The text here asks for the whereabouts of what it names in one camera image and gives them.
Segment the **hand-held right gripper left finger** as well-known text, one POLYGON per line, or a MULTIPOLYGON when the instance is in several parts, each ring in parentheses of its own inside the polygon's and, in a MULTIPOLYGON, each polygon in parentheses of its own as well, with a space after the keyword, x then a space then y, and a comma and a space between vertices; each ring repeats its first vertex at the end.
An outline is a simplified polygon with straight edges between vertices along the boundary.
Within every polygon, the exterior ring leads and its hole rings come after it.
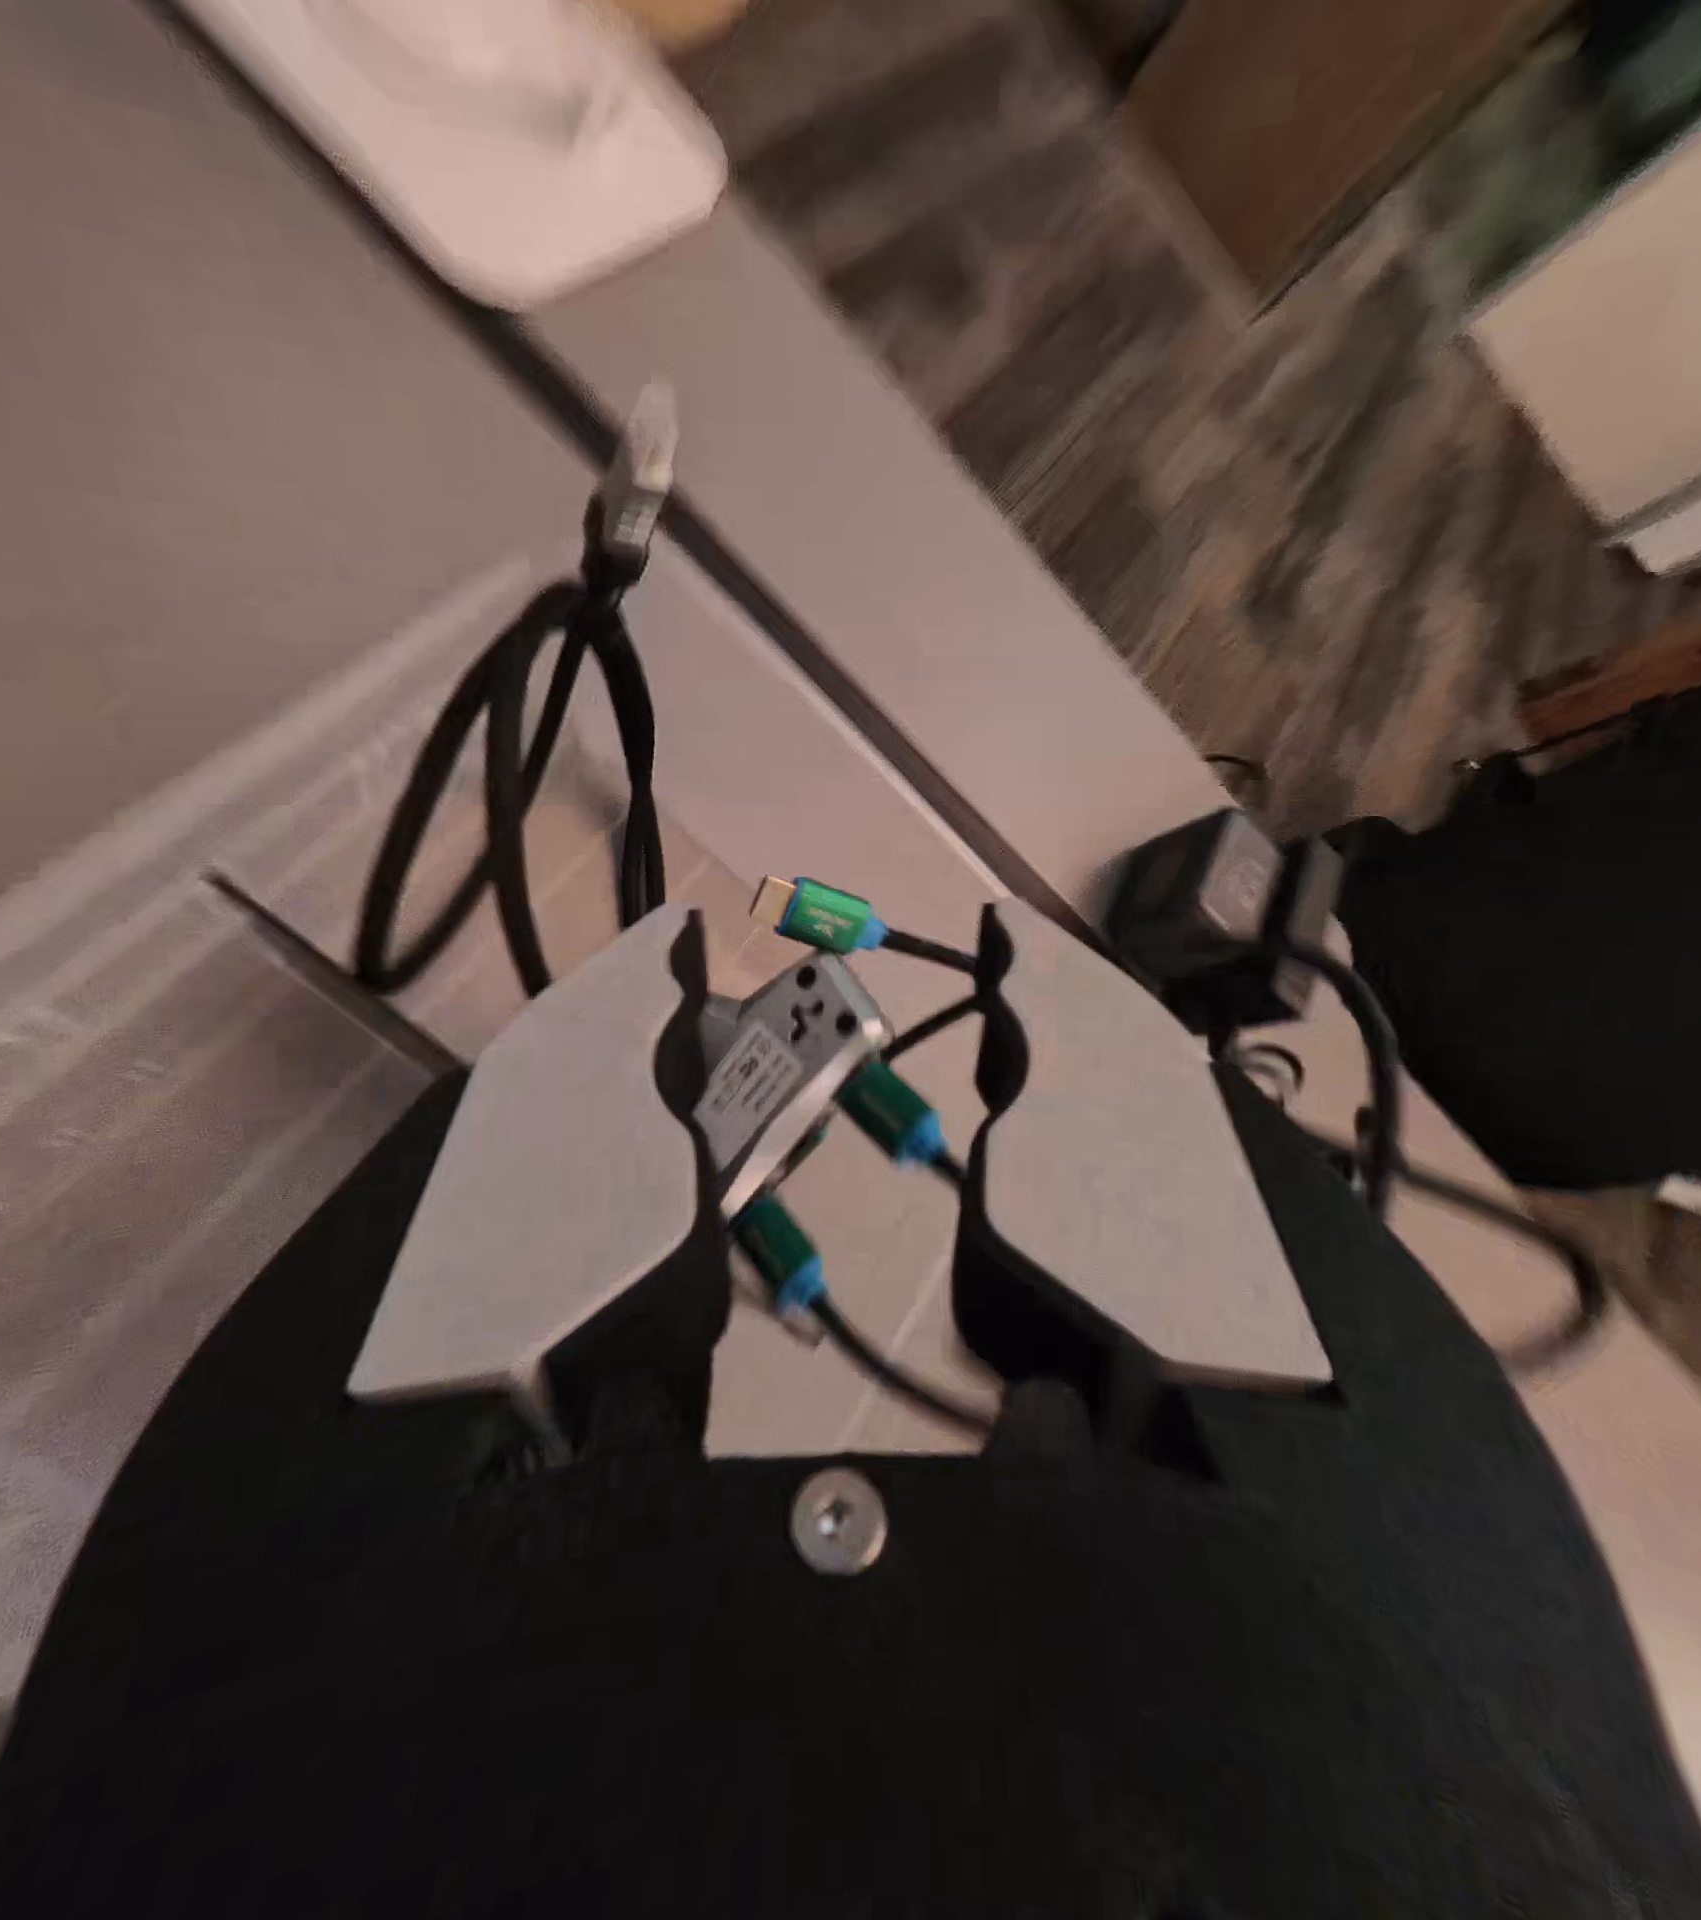
POLYGON ((613 1379, 704 1413, 727 1245, 698 1019, 698 910, 557 980, 468 1074, 348 1376, 358 1402, 508 1393, 587 1413, 613 1379))

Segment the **white sign stand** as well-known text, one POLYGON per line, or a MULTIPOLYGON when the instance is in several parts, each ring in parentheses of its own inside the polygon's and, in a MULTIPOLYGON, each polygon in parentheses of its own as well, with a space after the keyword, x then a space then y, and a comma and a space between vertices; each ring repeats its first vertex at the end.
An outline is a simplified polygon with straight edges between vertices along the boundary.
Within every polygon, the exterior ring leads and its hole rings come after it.
POLYGON ((523 314, 719 205, 719 131, 619 4, 181 9, 430 269, 523 314))

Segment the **clear plastic bin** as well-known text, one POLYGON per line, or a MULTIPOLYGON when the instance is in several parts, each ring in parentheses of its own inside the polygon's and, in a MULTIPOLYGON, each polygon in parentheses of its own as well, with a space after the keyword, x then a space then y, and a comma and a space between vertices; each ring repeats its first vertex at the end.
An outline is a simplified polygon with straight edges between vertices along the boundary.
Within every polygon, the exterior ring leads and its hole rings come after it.
POLYGON ((348 969, 416 746, 554 569, 481 569, 0 897, 0 1711, 190 1347, 519 1006, 489 922, 397 1004, 295 963, 348 969))

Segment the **white cabinet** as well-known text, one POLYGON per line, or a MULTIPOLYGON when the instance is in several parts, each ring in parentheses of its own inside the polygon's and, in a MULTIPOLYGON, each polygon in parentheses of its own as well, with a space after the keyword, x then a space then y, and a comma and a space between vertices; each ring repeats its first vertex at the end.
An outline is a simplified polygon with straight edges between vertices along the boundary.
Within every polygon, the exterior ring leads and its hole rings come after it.
POLYGON ((1469 318, 1611 546, 1701 565, 1701 122, 1469 318))

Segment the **cardboard box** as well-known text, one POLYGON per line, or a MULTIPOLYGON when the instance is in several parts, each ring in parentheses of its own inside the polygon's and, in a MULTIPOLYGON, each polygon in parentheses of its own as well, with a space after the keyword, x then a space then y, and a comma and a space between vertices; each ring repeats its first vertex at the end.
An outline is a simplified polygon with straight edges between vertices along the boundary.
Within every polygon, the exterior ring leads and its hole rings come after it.
POLYGON ((1556 1, 1191 1, 1122 117, 1258 309, 1570 11, 1556 1))

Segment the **black power adapter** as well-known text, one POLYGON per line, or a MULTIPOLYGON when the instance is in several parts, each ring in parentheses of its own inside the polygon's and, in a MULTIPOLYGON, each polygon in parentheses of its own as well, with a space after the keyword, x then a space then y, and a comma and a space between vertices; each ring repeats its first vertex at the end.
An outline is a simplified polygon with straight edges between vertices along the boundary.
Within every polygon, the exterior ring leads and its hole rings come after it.
POLYGON ((1305 1016, 1347 862, 1318 833, 1279 844, 1242 807, 1219 807, 1134 848, 1103 916, 1114 957, 1196 1036, 1305 1016))

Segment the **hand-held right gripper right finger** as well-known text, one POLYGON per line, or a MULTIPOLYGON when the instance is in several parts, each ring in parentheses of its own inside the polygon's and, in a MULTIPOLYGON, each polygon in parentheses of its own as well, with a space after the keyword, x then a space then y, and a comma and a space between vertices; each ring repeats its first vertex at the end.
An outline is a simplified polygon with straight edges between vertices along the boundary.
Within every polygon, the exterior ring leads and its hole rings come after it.
POLYGON ((1333 1379, 1206 1046, 1019 899, 977 934, 982 1121, 967 1197, 991 1249, 1175 1376, 1333 1379))

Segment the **black HDMI switch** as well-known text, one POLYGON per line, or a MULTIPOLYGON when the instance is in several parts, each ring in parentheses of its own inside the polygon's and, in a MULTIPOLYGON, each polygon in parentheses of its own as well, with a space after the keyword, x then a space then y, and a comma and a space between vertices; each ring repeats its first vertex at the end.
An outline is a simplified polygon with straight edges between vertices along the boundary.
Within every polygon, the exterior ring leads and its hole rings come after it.
POLYGON ((810 954, 698 1016, 707 1067, 695 1121, 709 1146, 719 1215, 732 1221, 823 1127, 838 1091, 893 1038, 846 957, 810 954))

